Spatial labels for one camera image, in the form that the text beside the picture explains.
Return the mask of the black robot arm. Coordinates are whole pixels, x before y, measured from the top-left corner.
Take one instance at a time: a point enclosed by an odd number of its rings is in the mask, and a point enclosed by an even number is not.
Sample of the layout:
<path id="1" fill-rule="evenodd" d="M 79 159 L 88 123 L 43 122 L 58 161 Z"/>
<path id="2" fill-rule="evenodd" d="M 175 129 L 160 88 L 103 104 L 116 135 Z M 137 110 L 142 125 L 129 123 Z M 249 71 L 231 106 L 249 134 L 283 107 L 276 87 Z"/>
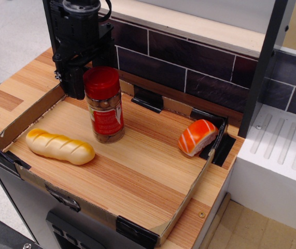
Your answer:
<path id="1" fill-rule="evenodd" d="M 100 1 L 44 1 L 55 77 L 64 93 L 84 99 L 83 74 L 87 64 L 115 66 L 113 25 L 109 11 L 100 17 Z"/>

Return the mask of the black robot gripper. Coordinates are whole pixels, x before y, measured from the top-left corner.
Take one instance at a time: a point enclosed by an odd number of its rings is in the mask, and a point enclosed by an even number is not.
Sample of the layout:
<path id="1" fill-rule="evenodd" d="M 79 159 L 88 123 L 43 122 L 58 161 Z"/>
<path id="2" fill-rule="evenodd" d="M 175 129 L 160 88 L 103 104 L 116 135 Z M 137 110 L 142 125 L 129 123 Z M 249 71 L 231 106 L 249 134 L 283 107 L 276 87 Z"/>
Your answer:
<path id="1" fill-rule="evenodd" d="M 99 17 L 97 9 L 74 12 L 64 7 L 51 8 L 51 23 L 58 43 L 52 58 L 57 67 L 55 78 L 70 98 L 85 98 L 81 66 L 91 62 L 93 67 L 115 67 L 115 42 L 111 34 L 113 26 L 107 23 L 109 17 L 109 12 Z"/>

